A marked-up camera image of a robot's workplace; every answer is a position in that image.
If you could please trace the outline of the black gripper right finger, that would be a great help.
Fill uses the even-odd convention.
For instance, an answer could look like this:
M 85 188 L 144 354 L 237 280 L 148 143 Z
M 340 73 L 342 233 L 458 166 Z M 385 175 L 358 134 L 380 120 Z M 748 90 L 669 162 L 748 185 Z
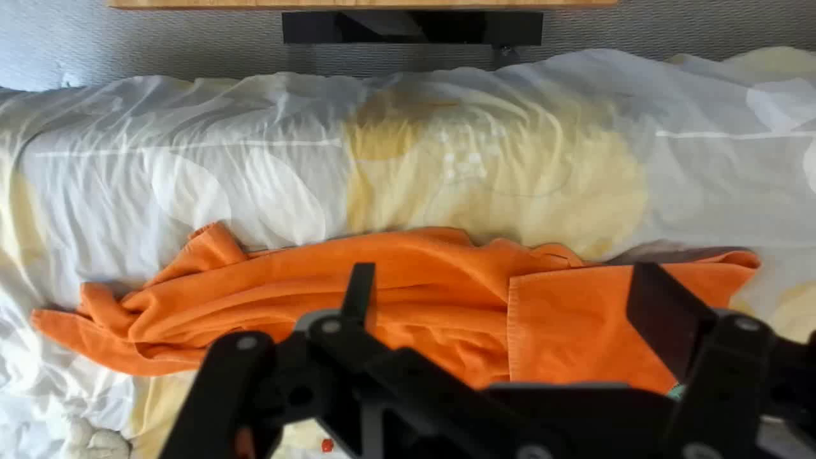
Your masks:
M 761 459 L 774 332 L 746 314 L 717 314 L 653 262 L 632 267 L 629 319 L 685 386 L 662 456 Z

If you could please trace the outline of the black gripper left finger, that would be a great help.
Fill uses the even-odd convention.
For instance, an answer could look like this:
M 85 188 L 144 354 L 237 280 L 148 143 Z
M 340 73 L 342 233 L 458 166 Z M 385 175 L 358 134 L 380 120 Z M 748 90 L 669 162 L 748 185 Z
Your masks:
M 269 459 L 284 429 L 320 420 L 340 448 L 362 453 L 361 402 L 337 360 L 340 341 L 365 332 L 376 266 L 352 267 L 337 310 L 307 314 L 275 341 L 265 332 L 221 337 L 161 448 L 161 459 Z

